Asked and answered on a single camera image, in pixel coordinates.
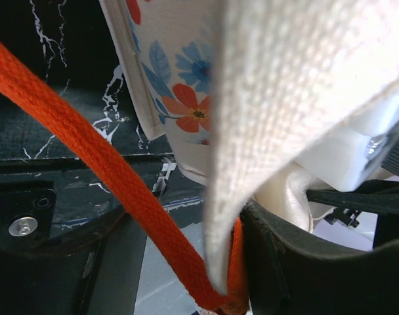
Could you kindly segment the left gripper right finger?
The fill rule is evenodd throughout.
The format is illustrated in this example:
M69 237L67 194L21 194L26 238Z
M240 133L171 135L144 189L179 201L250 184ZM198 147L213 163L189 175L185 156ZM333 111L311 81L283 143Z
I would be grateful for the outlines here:
M399 314L399 240L351 249L255 201L240 217L254 314Z

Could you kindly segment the orange bag handle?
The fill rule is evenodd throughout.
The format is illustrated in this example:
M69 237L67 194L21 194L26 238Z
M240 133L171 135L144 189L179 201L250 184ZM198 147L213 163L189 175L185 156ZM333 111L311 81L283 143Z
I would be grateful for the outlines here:
M93 126L0 43L0 93L38 120L73 151L141 225L198 306L245 314L249 294L241 220L229 229L227 293L217 293L205 263L131 166Z

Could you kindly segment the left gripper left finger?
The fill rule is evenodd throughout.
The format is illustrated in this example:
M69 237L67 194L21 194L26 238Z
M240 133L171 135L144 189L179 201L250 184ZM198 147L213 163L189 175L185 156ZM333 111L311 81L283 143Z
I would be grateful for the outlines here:
M117 208L26 251L0 249L0 314L132 314L145 245Z

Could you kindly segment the canvas tote bag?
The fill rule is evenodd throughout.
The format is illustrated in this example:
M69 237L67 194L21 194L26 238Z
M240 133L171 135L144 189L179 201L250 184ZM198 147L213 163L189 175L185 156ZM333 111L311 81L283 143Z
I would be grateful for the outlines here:
M399 122L399 1L102 1L140 127L206 185L205 260L263 185L311 230L313 179L351 191Z

